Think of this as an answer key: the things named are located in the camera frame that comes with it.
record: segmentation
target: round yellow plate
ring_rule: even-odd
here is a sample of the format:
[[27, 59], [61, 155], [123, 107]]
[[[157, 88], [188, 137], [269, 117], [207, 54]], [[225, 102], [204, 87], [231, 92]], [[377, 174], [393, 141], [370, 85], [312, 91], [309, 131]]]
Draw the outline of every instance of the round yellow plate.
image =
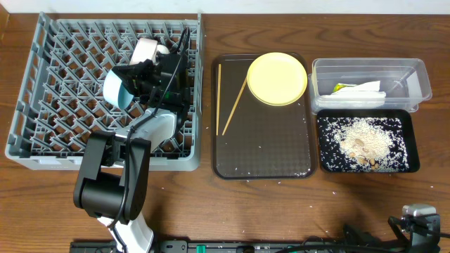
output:
[[251, 64], [247, 84], [261, 102], [282, 106], [294, 103], [303, 95], [308, 79], [303, 65], [294, 57], [267, 53]]

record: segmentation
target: brown nut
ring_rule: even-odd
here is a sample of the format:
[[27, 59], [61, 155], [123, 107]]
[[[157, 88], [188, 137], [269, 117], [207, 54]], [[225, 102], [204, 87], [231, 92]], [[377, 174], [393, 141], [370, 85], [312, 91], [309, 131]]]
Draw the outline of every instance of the brown nut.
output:
[[360, 145], [361, 147], [364, 147], [364, 142], [361, 141], [360, 139], [354, 139], [354, 142], [358, 145]]

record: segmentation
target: dish rack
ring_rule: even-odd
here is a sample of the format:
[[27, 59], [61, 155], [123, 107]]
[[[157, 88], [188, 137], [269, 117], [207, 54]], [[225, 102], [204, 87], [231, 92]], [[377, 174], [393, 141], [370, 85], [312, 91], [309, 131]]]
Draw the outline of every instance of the dish rack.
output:
[[152, 153], [150, 170], [192, 171], [200, 164], [203, 24], [197, 20], [52, 20], [40, 13], [20, 87], [6, 156], [29, 169], [76, 170], [92, 131], [114, 131], [146, 109], [105, 101], [112, 67], [128, 65], [139, 38], [169, 48], [189, 27], [191, 107], [184, 126]]

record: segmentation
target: wooden table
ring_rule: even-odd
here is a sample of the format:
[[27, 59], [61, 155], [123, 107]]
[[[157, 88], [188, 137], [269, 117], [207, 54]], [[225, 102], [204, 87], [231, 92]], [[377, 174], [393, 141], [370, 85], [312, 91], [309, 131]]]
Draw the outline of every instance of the wooden table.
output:
[[[52, 15], [52, 18], [196, 18], [195, 15]], [[450, 232], [450, 16], [204, 15], [201, 165], [148, 177], [143, 214], [158, 234], [192, 240], [342, 237], [354, 224], [382, 240], [403, 205], [434, 205]], [[31, 171], [4, 147], [37, 14], [10, 16], [0, 48], [0, 252], [67, 252], [73, 240], [110, 240], [104, 226], [75, 208], [77, 171]], [[433, 98], [412, 114], [421, 169], [414, 174], [327, 174], [307, 180], [223, 181], [211, 170], [211, 72], [224, 53], [289, 51], [316, 58], [420, 58]], [[443, 252], [450, 240], [442, 240]]]

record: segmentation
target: chopstick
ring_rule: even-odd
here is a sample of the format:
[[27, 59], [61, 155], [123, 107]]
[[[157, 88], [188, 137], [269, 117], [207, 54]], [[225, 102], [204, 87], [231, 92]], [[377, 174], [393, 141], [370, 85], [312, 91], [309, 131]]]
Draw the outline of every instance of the chopstick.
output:
[[216, 136], [219, 135], [219, 113], [220, 113], [220, 80], [221, 80], [221, 70], [222, 64], [219, 64], [219, 77], [218, 77], [218, 88], [217, 88], [217, 111], [216, 111]]
[[247, 77], [245, 78], [244, 83], [242, 84], [242, 87], [240, 88], [238, 97], [237, 97], [236, 101], [234, 102], [233, 109], [231, 110], [230, 116], [228, 117], [228, 120], [226, 121], [225, 129], [222, 132], [222, 135], [225, 134], [225, 131], [228, 128], [228, 125], [230, 124], [231, 118], [233, 117], [233, 114], [234, 114], [234, 110], [236, 109], [236, 106], [238, 106], [240, 96], [242, 95], [242, 92], [244, 91], [244, 88], [245, 88], [246, 84], [247, 84]]

